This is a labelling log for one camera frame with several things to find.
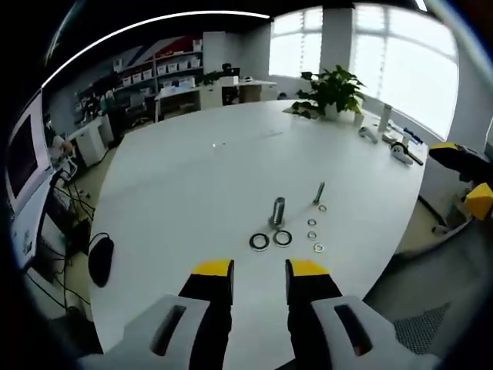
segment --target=washer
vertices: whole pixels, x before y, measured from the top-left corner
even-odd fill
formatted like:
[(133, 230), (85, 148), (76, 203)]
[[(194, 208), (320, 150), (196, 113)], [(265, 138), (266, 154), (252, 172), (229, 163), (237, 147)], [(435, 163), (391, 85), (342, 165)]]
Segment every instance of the washer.
[(314, 251), (317, 253), (322, 253), (324, 251), (324, 246), (320, 243), (315, 243), (314, 244)]
[[(263, 245), (256, 245), (255, 244), (255, 239), (258, 237), (263, 238), (263, 242), (264, 242)], [(252, 237), (250, 238), (250, 246), (252, 247), (252, 249), (254, 251), (257, 251), (257, 252), (265, 251), (267, 249), (267, 247), (269, 246), (269, 243), (270, 243), (270, 240), (266, 234), (257, 233), (257, 234), (252, 235)]]
[[(286, 234), (287, 235), (287, 242), (286, 243), (281, 243), (280, 241), (277, 240), (277, 235), (279, 235), (279, 234)], [(274, 234), (274, 236), (272, 238), (274, 239), (274, 242), (277, 245), (279, 245), (280, 247), (286, 247), (291, 243), (291, 241), (293, 241), (293, 235), (291, 235), (291, 233), (287, 230), (276, 231), (276, 233)]]

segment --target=floor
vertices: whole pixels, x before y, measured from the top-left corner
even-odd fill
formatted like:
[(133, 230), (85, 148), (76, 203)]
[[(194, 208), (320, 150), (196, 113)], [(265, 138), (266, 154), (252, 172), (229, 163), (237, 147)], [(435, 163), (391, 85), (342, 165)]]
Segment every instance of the floor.
[[(75, 187), (77, 187), (77, 189), (79, 191), (82, 190), (84, 194), (90, 194), (90, 197), (85, 197), (85, 195), (83, 195), (83, 197), (85, 197), (85, 201), (93, 207), (97, 206), (102, 182), (105, 179), (106, 172), (108, 171), (117, 150), (117, 148), (110, 150), (101, 163), (92, 167), (87, 173), (77, 179), (75, 181), (75, 186), (71, 185), (71, 190), (73, 191), (75, 191)], [(432, 234), (431, 228), (436, 224), (437, 221), (434, 216), (420, 201), (418, 201), (396, 253), (419, 251), (424, 246), (434, 243), (437, 240), (437, 237)], [(87, 270), (87, 256), (78, 253), (72, 258), (72, 265), (67, 267), (67, 286), (88, 301), (88, 281), (89, 272)], [(90, 310), (86, 311), (90, 319)]]

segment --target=monitor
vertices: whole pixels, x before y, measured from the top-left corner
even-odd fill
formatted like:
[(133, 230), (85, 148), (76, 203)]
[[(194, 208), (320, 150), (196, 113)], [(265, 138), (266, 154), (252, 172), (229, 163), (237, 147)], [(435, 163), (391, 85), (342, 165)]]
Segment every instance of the monitor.
[(8, 139), (5, 182), (14, 214), (20, 212), (50, 170), (39, 92), (22, 112)]

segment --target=ceiling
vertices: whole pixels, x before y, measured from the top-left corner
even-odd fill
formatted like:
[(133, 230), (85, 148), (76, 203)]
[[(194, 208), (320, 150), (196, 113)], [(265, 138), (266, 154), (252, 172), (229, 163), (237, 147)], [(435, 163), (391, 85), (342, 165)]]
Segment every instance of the ceiling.
[[(414, 0), (375, 0), (382, 4), (417, 10)], [(22, 71), (15, 78), (22, 89), (13, 92), (9, 99), (24, 96), (28, 99), (37, 88), (67, 59), (97, 39), (122, 27), (159, 15), (193, 10), (237, 10), (276, 17), (281, 14), (323, 4), (325, 8), (350, 8), (351, 0), (304, 0), (303, 2), (274, 2), (249, 0), (241, 4), (226, 0), (209, 0), (207, 6), (198, 8), (190, 2), (164, 2), (157, 0), (51, 0), (50, 2), (15, 3), (8, 14), (14, 22), (11, 37), (5, 46), (10, 51), (12, 69)], [(154, 22), (124, 32), (91, 49), (64, 69), (59, 83), (71, 79), (83, 69), (118, 52), (131, 49), (157, 39), (200, 33), (204, 31), (245, 32), (268, 19), (231, 15), (194, 15)], [(50, 43), (59, 32), (52, 56), (45, 62)]]

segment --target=white device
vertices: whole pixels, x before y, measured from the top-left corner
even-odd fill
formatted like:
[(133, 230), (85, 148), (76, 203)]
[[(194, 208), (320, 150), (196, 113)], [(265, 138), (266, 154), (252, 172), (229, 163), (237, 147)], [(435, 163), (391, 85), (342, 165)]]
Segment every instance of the white device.
[(369, 137), (373, 144), (378, 143), (377, 133), (375, 133), (370, 127), (361, 127), (357, 133), (361, 137)]
[(413, 160), (407, 156), (407, 148), (403, 143), (394, 143), (391, 145), (392, 156), (396, 157), (402, 163), (406, 163), (408, 166), (413, 164)]
[(42, 93), (34, 96), (8, 138), (5, 182), (8, 202), (18, 214), (49, 176), (52, 166), (42, 122)]

